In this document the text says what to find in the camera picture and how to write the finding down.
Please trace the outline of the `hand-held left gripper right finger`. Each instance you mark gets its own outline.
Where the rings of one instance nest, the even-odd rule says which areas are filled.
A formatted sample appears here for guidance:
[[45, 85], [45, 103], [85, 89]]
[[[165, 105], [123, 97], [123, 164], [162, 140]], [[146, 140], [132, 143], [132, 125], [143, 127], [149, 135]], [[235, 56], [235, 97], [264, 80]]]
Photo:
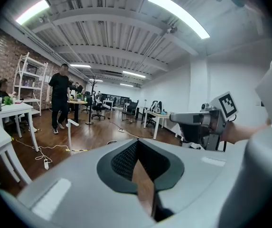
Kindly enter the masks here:
[[173, 215], [160, 222], [147, 218], [146, 228], [217, 228], [222, 207], [238, 176], [243, 160], [243, 142], [230, 144], [226, 152], [195, 150], [153, 139], [156, 145], [181, 159], [184, 173], [176, 185], [160, 191], [162, 207]]

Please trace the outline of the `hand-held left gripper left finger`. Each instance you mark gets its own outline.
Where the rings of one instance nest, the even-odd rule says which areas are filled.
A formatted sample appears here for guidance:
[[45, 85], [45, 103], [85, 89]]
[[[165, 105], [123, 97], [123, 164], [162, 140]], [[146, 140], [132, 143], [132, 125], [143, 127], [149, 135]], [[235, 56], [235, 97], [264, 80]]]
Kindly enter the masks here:
[[155, 225], [134, 194], [118, 193], [97, 174], [107, 153], [134, 143], [120, 141], [77, 153], [32, 181], [14, 197], [0, 196], [29, 228], [150, 228]]

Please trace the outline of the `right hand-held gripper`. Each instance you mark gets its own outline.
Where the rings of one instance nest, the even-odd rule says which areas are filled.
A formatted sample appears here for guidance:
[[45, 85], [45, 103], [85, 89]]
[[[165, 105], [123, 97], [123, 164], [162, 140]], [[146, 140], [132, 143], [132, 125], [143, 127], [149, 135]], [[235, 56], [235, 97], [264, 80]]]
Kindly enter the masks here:
[[200, 144], [205, 150], [217, 151], [227, 122], [238, 113], [228, 91], [210, 103], [204, 103], [197, 113], [172, 113], [169, 119], [178, 123], [186, 142]]

